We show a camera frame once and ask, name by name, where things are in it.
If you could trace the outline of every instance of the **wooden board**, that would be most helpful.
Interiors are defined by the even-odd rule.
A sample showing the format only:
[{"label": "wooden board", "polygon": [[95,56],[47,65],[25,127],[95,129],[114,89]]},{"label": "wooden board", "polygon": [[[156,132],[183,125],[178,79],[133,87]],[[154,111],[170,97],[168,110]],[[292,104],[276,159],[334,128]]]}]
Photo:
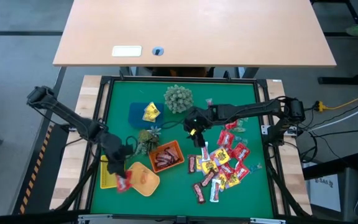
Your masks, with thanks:
[{"label": "wooden board", "polygon": [[[96,103],[96,98],[99,91],[99,83],[101,76],[85,76],[83,84],[81,86],[80,95],[78,97],[77,105],[75,112],[92,118],[93,111]],[[275,98],[278,96],[285,95],[283,85],[281,80],[267,80],[269,98]],[[264,101],[262,89],[259,88],[261,101]],[[99,117],[103,115],[103,109],[106,103],[106,93],[108,91],[108,85],[104,88],[104,95],[102,97],[101,111],[99,112]],[[70,133],[68,136],[67,142],[78,139],[79,136],[77,133]],[[290,142],[296,145],[296,142],[291,137],[285,137],[286,142]],[[80,178],[81,167],[84,160],[85,154],[85,141],[79,141],[77,143],[71,144],[66,147],[62,164],[60,165],[60,170],[55,185],[55,190],[53,192],[52,201],[50,204],[50,209],[57,208],[64,199],[70,194],[75,185],[78,183]],[[302,208],[311,214],[311,207],[306,191],[305,180],[303,178],[302,168],[300,160],[298,157],[298,152],[296,148],[291,145],[280,146],[280,155],[282,159],[282,167],[285,177],[285,183],[288,187],[291,194],[294,196],[295,200],[302,206]],[[84,188],[83,195],[81,197],[80,208],[85,208],[85,201],[88,196],[88,187],[87,184]],[[275,186],[277,205],[279,213],[283,214],[283,204],[280,190]]]},{"label": "wooden board", "polygon": [[[117,45],[142,54],[112,57]],[[336,65],[309,0],[75,0],[53,64]]]}]

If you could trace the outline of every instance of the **gray floor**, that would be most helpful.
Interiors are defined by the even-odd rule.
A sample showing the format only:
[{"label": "gray floor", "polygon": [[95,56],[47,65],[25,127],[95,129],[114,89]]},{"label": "gray floor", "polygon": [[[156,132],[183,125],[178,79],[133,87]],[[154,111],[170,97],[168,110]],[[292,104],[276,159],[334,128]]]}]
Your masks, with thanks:
[{"label": "gray floor", "polygon": [[[358,1],[352,2],[358,12]],[[0,30],[63,30],[71,4],[72,0],[0,0]],[[325,31],[342,31],[353,24],[343,4],[320,3],[315,4],[314,9]],[[39,114],[25,105],[26,96],[36,85],[53,85],[58,68],[52,66],[52,60],[59,40],[59,37],[0,37],[0,138],[4,139],[0,146],[0,215],[10,212],[40,123]],[[262,68],[256,78],[282,79],[286,94],[299,98],[306,106],[311,106],[316,100],[334,106],[357,98],[358,86],[322,86],[318,85],[316,77],[350,77],[357,73],[358,40],[330,38],[328,44],[336,59],[336,68]],[[69,68],[60,100],[74,108],[84,75],[116,72],[117,68],[108,67]],[[342,111],[316,113],[314,123]],[[317,133],[357,128],[358,117],[354,117]],[[358,150],[358,134],[330,136],[327,140],[340,156]],[[298,138],[297,143],[305,151],[313,142],[304,135]],[[317,159],[335,159],[321,141]]]}]

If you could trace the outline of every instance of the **white paper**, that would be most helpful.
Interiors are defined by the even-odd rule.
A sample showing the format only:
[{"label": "white paper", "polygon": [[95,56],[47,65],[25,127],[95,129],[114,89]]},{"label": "white paper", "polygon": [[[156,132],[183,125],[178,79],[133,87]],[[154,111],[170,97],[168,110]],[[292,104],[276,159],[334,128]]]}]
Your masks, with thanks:
[{"label": "white paper", "polygon": [[142,46],[136,45],[117,45],[112,48],[113,57],[140,57],[142,55]]},{"label": "white paper", "polygon": [[[316,165],[313,162],[303,164],[304,167]],[[338,177],[336,174],[307,180],[310,203],[320,207],[341,212]]]}]

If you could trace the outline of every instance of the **white label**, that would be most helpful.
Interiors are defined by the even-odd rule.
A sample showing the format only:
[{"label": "white label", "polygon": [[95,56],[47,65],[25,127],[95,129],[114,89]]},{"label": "white label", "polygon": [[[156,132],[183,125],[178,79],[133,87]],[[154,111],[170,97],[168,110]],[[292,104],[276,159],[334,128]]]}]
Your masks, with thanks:
[{"label": "white label", "polygon": [[117,45],[112,48],[113,57],[140,57],[142,55],[142,46],[123,46]]}]

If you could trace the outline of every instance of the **green tabletop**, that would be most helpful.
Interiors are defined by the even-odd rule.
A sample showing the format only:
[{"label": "green tabletop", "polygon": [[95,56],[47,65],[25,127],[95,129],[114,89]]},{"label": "green tabletop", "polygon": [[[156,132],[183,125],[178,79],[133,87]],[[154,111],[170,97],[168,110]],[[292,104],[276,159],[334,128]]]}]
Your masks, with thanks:
[{"label": "green tabletop", "polygon": [[[212,98],[214,104],[229,103],[244,105],[255,103],[254,86],[249,84],[228,83],[168,83],[168,82],[114,82],[107,125],[109,131],[121,139],[137,136],[139,129],[128,123],[129,105],[133,102],[164,103],[164,93],[168,86],[178,84],[189,88],[193,92],[194,105],[207,108],[205,99]],[[184,114],[172,114],[165,106],[163,119],[179,121]],[[265,170],[264,153],[260,135],[260,124],[257,117],[249,118],[243,127],[246,132],[238,134],[248,140],[251,153],[244,161],[246,166],[262,164],[263,169],[247,175],[239,185],[219,193],[219,202],[209,201],[211,184],[203,188],[206,203],[197,203],[192,189],[194,183],[203,179],[202,172],[188,174],[188,154],[201,154],[195,148],[193,141],[187,139],[188,133],[183,126],[162,130],[160,144],[177,140],[186,158],[185,162],[158,173],[160,185],[155,192],[144,197],[135,189],[124,193],[117,193],[116,189],[100,188],[100,170],[94,188],[91,213],[112,213],[121,215],[183,215],[191,217],[258,217],[272,218],[272,202],[270,199],[267,173]],[[204,138],[209,142],[209,152],[218,148],[216,144],[221,126],[215,126],[204,132]],[[126,167],[139,161],[152,170],[148,156],[139,155],[127,161]],[[232,167],[236,164],[231,159]]]}]

